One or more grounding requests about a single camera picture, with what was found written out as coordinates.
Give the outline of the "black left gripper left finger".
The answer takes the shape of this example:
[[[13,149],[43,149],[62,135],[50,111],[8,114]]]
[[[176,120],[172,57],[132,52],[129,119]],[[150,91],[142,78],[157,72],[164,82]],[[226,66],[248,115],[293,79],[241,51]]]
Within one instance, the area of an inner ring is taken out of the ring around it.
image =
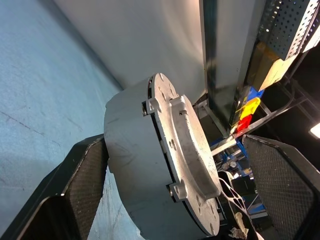
[[[76,143],[43,178],[0,240],[87,240],[108,160],[103,134]]]

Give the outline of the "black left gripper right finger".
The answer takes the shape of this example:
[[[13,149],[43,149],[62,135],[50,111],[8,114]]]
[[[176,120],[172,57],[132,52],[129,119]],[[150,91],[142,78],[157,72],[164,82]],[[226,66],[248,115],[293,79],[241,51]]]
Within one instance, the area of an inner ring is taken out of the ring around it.
[[[289,144],[255,135],[242,143],[280,240],[320,240],[320,171]]]

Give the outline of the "silver motor housing copper windings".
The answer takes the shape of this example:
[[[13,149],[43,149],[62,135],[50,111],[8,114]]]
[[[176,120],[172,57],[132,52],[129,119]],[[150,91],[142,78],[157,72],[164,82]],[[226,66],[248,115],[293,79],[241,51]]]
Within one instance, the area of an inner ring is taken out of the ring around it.
[[[168,79],[155,74],[106,104],[104,139],[120,199],[146,240],[199,240],[205,233],[170,185],[177,141],[160,127],[161,101],[172,98]]]

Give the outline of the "red plastic bin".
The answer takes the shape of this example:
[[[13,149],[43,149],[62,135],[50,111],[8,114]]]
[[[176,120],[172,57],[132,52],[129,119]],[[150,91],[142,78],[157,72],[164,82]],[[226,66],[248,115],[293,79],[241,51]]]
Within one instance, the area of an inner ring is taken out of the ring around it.
[[[241,119],[238,122],[236,132],[238,133],[238,132],[246,129],[250,125],[251,120],[252,120],[252,115],[251,114],[249,114],[246,117],[244,117],[243,119]]]

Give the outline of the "blue plastic bin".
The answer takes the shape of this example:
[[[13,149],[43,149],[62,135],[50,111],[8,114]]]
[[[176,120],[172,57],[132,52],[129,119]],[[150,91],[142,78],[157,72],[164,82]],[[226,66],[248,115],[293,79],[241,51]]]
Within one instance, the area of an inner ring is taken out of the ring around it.
[[[260,90],[260,91],[257,91],[254,87],[250,86],[247,93],[246,93],[246,96],[244,97],[244,102],[243,104],[245,105],[247,102],[249,102],[250,100],[254,99],[254,98],[261,98],[264,94],[265,90]]]

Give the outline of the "tan cardboard box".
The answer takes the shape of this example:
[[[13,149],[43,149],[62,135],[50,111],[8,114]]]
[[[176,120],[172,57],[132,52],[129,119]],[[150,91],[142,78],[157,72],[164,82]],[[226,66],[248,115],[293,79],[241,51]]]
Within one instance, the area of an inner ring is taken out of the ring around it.
[[[250,61],[247,83],[257,92],[266,89],[283,78],[296,57],[282,60],[265,43],[259,42]]]

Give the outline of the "grey green metal column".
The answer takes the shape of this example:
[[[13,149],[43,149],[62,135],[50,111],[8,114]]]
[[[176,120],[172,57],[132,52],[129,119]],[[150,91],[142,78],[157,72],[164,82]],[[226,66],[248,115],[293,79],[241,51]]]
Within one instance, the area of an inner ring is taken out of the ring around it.
[[[199,0],[208,107],[223,136],[236,122],[266,0]]]

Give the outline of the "perforated grey metal cabinet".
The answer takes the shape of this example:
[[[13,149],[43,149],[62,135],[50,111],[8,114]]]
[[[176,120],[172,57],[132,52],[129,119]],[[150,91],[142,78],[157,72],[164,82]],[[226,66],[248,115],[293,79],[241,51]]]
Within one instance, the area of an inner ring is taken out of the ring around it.
[[[300,52],[319,12],[320,0],[266,0],[257,37],[287,60]]]

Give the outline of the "white lattice bracket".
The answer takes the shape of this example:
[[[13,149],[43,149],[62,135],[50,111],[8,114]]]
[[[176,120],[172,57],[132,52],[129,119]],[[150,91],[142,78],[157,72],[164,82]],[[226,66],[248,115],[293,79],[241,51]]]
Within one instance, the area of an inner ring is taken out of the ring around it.
[[[228,202],[231,216],[228,222],[233,224],[231,236],[236,235],[241,240],[264,240],[256,231],[249,216],[243,198],[232,187],[232,175],[226,171],[218,172],[221,194]]]

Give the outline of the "blue metal machine frame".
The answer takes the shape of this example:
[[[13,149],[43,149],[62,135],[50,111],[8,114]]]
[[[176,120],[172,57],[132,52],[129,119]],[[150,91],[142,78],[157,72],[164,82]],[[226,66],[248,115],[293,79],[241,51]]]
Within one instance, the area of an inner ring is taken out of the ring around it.
[[[252,174],[248,153],[238,139],[224,139],[211,146],[210,150],[217,171],[238,174],[240,177]]]

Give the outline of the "black metal rack frame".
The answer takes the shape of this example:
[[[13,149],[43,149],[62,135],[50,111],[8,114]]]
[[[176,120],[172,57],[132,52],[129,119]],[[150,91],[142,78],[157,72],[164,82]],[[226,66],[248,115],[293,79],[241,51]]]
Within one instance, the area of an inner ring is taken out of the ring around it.
[[[292,79],[289,81],[292,87],[292,93],[288,93],[286,88],[282,86],[282,91],[284,93],[287,93],[289,96],[289,101],[286,103],[283,107],[271,112],[270,109],[261,101],[259,104],[259,107],[264,111],[266,116],[260,118],[259,120],[255,121],[254,123],[250,124],[247,128],[241,131],[241,133],[238,134],[238,136],[246,134],[246,133],[251,133],[258,128],[262,127],[275,117],[287,112],[288,110],[294,108],[294,107],[299,107],[299,109],[305,113],[305,115],[311,120],[315,121],[311,115],[309,115],[306,110],[303,107],[300,107],[300,105],[303,102],[308,102],[311,104],[311,106],[315,109],[317,113],[320,114],[320,103],[318,104],[310,94],[308,94],[301,86],[300,84],[295,80]]]

